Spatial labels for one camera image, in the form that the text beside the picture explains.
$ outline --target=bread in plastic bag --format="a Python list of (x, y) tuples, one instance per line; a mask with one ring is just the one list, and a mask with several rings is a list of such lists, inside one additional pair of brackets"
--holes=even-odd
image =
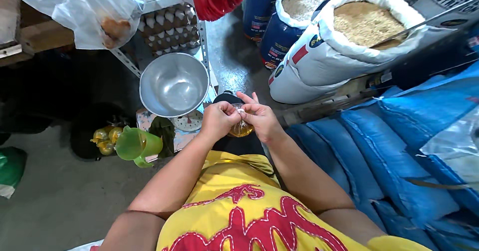
[(145, 0), (22, 0), (73, 30), (78, 49), (112, 49), (136, 32)]
[[(243, 104), (242, 103), (233, 103), (232, 106), (236, 108), (236, 111), (238, 113), (244, 113), (245, 111), (241, 108)], [(230, 132), (228, 133), (229, 136), (231, 137), (243, 137), (248, 134), (250, 134), (252, 131), (254, 131), (253, 125), (250, 123), (244, 121), (243, 119), (237, 123), (236, 125), (231, 127)]]

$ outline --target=green plastic pitcher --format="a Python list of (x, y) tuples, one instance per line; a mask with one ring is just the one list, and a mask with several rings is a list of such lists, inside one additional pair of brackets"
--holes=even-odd
[(139, 128), (125, 126), (118, 137), (116, 150), (118, 156), (126, 161), (134, 161), (140, 168), (148, 168), (153, 163), (145, 161), (145, 157), (156, 155), (163, 149), (161, 138)]

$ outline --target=scale dial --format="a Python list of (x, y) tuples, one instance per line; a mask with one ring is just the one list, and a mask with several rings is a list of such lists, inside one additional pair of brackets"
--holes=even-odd
[(199, 130), (202, 122), (203, 114), (198, 110), (173, 118), (173, 125), (182, 131)]

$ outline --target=hand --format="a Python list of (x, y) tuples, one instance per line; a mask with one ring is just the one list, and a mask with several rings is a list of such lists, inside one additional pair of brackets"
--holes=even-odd
[(227, 101), (219, 101), (206, 107), (203, 113), (203, 123), (198, 134), (203, 139), (216, 143), (231, 130), (231, 127), (241, 120), (240, 114)]
[(279, 125), (276, 115), (269, 106), (258, 102), (256, 93), (253, 92), (251, 95), (253, 98), (239, 91), (236, 92), (236, 95), (246, 103), (241, 107), (243, 110), (254, 112), (254, 114), (240, 113), (240, 115), (242, 119), (254, 126), (256, 135), (261, 142), (268, 145), (286, 136), (286, 132)]

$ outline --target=egg tray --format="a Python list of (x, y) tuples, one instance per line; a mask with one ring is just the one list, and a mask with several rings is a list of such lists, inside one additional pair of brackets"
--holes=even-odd
[(184, 2), (141, 16), (138, 31), (154, 57), (200, 45), (195, 8)]

